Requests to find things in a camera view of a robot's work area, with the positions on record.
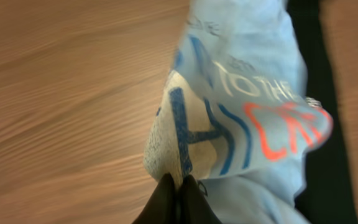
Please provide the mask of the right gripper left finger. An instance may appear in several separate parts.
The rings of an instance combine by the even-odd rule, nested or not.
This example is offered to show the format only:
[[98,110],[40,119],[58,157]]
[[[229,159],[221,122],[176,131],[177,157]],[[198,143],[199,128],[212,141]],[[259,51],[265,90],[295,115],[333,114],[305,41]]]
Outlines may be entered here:
[[176,192],[173,178],[164,174],[133,224],[176,223]]

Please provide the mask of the light blue printed t-shirt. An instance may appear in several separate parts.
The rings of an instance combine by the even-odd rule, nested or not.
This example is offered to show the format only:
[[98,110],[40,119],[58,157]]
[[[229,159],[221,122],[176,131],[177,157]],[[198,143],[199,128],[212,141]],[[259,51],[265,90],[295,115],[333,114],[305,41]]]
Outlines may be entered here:
[[146,143],[146,171],[200,180],[223,223],[306,223],[305,156],[332,119],[306,97],[287,6],[193,1]]

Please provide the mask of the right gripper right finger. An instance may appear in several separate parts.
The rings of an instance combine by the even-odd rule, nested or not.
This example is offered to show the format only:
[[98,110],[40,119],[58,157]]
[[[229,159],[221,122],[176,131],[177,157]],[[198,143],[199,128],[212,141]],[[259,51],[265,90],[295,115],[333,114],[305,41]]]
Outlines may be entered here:
[[180,223],[221,224],[192,175],[183,179],[178,193],[178,200],[180,204]]

